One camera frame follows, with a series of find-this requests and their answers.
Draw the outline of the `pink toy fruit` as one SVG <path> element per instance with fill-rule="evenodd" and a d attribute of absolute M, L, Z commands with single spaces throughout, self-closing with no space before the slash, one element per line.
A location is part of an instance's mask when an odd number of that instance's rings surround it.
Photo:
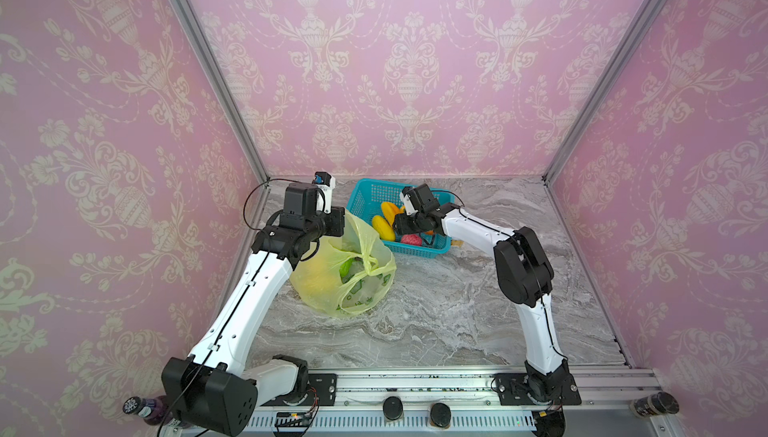
<path fill-rule="evenodd" d="M 400 238 L 400 242 L 404 245 L 421 247 L 423 245 L 423 239 L 419 234 L 403 235 Z"/>

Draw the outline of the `yellow toy fruit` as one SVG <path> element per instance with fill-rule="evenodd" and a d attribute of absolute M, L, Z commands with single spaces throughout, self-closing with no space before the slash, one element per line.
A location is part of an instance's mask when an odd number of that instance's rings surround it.
<path fill-rule="evenodd" d="M 396 233 L 392 225 L 382 216 L 376 215 L 371 221 L 373 229 L 378 233 L 380 239 L 385 242 L 395 242 Z"/>

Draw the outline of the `yellow plastic bag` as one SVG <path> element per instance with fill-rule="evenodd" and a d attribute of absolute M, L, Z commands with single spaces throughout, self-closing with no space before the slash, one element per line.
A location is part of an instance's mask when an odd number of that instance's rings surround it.
<path fill-rule="evenodd" d="M 375 229 L 347 213 L 341 237 L 320 239 L 290 284 L 304 304 L 327 316 L 347 318 L 374 308 L 390 291 L 397 271 L 394 253 Z"/>

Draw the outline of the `orange-yellow toy mango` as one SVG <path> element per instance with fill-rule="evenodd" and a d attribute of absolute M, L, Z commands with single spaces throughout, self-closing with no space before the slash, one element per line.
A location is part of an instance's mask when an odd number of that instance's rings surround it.
<path fill-rule="evenodd" d="M 380 208 L 382 216 L 391 227 L 394 226 L 396 217 L 404 213 L 402 207 L 392 202 L 382 202 Z"/>

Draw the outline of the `green toy vegetable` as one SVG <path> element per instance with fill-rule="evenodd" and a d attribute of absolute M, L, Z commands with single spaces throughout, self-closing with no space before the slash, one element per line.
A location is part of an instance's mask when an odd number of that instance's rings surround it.
<path fill-rule="evenodd" d="M 339 277 L 342 284 L 346 284 L 351 280 L 351 278 L 354 275 L 354 267 L 356 265 L 356 262 L 358 261 L 357 258 L 353 257 L 345 261 L 339 268 Z"/>

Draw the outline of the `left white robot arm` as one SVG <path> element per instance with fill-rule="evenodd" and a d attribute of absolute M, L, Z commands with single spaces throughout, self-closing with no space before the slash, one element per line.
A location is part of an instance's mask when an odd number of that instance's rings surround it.
<path fill-rule="evenodd" d="M 294 404 L 305 398 L 305 360 L 276 355 L 252 370 L 246 363 L 292 273 L 314 257 L 321 238 L 342 236 L 345 210 L 332 203 L 335 187 L 327 172 L 316 173 L 310 183 L 288 185 L 282 209 L 256 230 L 243 273 L 213 324 L 187 357 L 165 365 L 161 381 L 170 401 L 168 420 L 237 436 L 256 408 L 274 399 Z"/>

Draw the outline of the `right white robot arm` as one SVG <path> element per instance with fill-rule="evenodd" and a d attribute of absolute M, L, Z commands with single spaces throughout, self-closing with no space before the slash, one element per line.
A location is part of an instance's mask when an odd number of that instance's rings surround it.
<path fill-rule="evenodd" d="M 405 211 L 394 218 L 396 233 L 432 231 L 493 258 L 498 288 L 515 305 L 522 326 L 529 394 L 539 403 L 562 403 L 571 373 L 552 316 L 554 270 L 535 231 L 500 227 L 456 203 L 441 204 L 426 184 L 403 188 L 400 200 Z"/>

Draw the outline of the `teal plastic basket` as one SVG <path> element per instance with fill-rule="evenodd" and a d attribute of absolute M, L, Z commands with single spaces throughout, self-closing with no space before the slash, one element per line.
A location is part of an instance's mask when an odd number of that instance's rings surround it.
<path fill-rule="evenodd" d="M 377 180 L 364 178 L 357 182 L 347 203 L 347 210 L 372 224 L 376 215 L 382 216 L 381 204 L 391 202 L 402 205 L 400 196 L 402 189 L 409 186 L 409 183 L 401 183 L 386 180 Z M 424 236 L 421 246 L 402 244 L 399 242 L 385 241 L 384 245 L 396 254 L 409 255 L 414 257 L 434 259 L 439 255 L 447 253 L 452 244 L 450 237 L 444 236 Z"/>

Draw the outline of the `black knob left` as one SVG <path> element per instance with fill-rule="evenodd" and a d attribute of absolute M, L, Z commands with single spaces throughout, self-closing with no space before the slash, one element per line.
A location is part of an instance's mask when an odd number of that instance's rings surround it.
<path fill-rule="evenodd" d="M 397 396 L 386 397 L 382 404 L 382 413 L 388 422 L 395 422 L 403 418 L 404 405 Z"/>

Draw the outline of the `black knob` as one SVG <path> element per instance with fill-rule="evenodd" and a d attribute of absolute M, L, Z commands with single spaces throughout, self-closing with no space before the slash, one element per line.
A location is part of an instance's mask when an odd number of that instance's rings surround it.
<path fill-rule="evenodd" d="M 386 397 L 382 404 L 382 413 L 388 422 L 395 422 L 403 418 L 404 405 L 397 396 Z"/>
<path fill-rule="evenodd" d="M 437 402 L 430 406 L 430 425 L 439 429 L 448 429 L 451 425 L 452 412 L 448 405 Z"/>

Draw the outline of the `black knob right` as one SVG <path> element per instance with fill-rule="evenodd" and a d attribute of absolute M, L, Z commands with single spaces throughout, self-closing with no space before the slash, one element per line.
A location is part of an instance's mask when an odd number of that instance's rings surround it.
<path fill-rule="evenodd" d="M 430 425 L 439 429 L 448 429 L 451 425 L 452 412 L 448 405 L 437 402 L 430 406 Z"/>

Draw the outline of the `purple bottle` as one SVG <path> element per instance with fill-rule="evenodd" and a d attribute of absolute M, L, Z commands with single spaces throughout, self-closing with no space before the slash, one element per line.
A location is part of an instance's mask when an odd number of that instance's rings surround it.
<path fill-rule="evenodd" d="M 141 418 L 147 425 L 160 425 L 167 413 L 168 402 L 165 395 L 153 398 L 131 396 L 122 406 L 125 415 L 133 415 Z"/>

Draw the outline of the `dark jar right corner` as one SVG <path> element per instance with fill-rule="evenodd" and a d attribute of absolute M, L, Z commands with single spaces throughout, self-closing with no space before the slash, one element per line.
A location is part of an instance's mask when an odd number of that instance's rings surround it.
<path fill-rule="evenodd" d="M 675 415 L 680 411 L 677 399 L 666 391 L 660 391 L 646 397 L 632 400 L 630 411 L 639 418 L 650 418 L 661 415 Z"/>

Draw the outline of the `left corner aluminium post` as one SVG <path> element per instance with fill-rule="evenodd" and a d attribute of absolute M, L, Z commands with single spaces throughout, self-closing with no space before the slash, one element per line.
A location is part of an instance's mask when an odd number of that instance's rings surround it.
<path fill-rule="evenodd" d="M 190 47 L 197 58 L 211 88 L 223 109 L 224 116 L 232 128 L 252 172 L 259 182 L 265 182 L 266 171 L 255 142 L 248 130 L 244 117 L 228 86 L 222 67 L 219 65 L 211 44 L 204 32 L 201 18 L 197 15 L 191 0 L 169 0 Z"/>

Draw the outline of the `corner aluminium post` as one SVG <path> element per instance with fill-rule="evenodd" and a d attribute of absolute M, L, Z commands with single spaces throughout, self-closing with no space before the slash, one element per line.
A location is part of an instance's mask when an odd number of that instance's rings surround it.
<path fill-rule="evenodd" d="M 228 86 L 222 67 L 219 65 L 211 44 L 204 32 L 201 18 L 197 15 L 191 0 L 169 0 L 190 47 L 197 58 L 211 88 L 223 109 L 224 116 L 232 128 L 252 172 L 259 182 L 265 182 L 266 171 L 255 142 L 248 130 L 244 117 Z"/>
<path fill-rule="evenodd" d="M 612 54 L 608 64 L 598 78 L 583 108 L 555 153 L 553 160 L 542 176 L 547 189 L 552 189 L 557 177 L 563 171 L 568 159 L 586 132 L 592 118 L 608 98 L 622 72 L 642 44 L 646 34 L 659 16 L 667 0 L 643 0 L 636 15 L 627 27 L 625 35 Z"/>

